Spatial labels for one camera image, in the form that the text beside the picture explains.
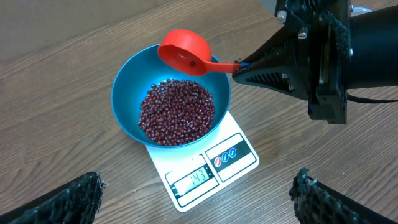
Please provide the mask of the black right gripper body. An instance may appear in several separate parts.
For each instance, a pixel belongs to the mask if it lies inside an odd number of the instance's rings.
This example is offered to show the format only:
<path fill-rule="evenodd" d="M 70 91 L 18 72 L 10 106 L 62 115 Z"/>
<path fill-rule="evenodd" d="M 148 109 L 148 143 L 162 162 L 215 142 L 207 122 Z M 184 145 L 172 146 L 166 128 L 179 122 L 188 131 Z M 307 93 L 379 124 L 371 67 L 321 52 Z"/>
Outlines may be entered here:
<path fill-rule="evenodd" d="M 313 120 L 346 124 L 347 91 L 342 74 L 352 58 L 348 0 L 278 0 L 275 16 L 308 49 L 308 114 Z"/>

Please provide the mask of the red scoop blue handle tip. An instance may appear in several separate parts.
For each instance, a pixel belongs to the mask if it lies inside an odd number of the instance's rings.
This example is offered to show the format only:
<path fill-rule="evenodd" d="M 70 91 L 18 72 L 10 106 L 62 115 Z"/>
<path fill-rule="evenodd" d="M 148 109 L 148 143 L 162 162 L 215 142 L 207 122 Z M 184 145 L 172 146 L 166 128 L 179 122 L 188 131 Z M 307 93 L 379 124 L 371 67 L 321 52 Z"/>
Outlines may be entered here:
<path fill-rule="evenodd" d="M 208 42 L 199 34 L 186 29 L 175 29 L 167 33 L 157 54 L 168 66 L 193 76 L 209 72 L 234 73 L 246 67 L 243 63 L 212 62 Z"/>

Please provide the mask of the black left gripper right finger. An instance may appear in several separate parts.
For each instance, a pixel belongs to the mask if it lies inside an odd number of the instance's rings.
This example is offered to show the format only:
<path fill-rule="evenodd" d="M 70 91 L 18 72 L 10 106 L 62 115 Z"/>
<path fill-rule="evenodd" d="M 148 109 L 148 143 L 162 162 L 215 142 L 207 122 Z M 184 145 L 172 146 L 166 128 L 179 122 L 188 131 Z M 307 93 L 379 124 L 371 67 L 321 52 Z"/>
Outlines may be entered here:
<path fill-rule="evenodd" d="M 296 218 L 301 224 L 395 224 L 371 209 L 308 176 L 302 168 L 289 190 Z"/>

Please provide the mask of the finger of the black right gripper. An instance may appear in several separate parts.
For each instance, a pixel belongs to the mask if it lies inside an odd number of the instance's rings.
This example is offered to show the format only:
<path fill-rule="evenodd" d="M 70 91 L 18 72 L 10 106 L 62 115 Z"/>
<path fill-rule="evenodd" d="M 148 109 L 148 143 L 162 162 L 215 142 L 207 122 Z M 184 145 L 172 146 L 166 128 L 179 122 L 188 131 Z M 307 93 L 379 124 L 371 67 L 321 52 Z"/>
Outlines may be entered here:
<path fill-rule="evenodd" d="M 245 58 L 241 62 L 242 67 L 248 67 L 250 64 L 260 60 L 264 56 L 277 52 L 277 50 L 284 47 L 290 39 L 296 38 L 296 35 L 296 32 L 292 32 L 286 26 L 283 26 L 254 53 Z"/>
<path fill-rule="evenodd" d="M 296 65 L 269 66 L 254 63 L 233 73 L 233 80 L 243 85 L 258 86 L 301 100 L 310 98 L 309 69 Z"/>

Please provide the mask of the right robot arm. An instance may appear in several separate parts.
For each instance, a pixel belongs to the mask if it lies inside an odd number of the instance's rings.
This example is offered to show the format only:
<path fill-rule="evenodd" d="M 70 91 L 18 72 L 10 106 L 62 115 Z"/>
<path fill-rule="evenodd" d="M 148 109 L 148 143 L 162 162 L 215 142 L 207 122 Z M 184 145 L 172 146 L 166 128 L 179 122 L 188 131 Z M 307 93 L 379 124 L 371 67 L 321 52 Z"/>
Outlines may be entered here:
<path fill-rule="evenodd" d="M 397 7 L 359 14 L 349 0 L 280 0 L 282 28 L 233 73 L 240 84 L 308 101 L 312 120 L 345 124 L 350 89 L 397 85 Z"/>

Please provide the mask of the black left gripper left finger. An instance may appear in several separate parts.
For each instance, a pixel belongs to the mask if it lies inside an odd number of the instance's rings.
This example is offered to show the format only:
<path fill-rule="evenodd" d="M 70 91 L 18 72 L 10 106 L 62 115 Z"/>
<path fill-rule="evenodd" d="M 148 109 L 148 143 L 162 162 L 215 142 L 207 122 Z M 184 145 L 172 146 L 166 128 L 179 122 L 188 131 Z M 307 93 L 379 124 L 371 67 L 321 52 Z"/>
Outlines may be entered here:
<path fill-rule="evenodd" d="M 70 182 L 1 215 L 1 223 L 91 224 L 99 212 L 106 182 L 87 172 Z"/>

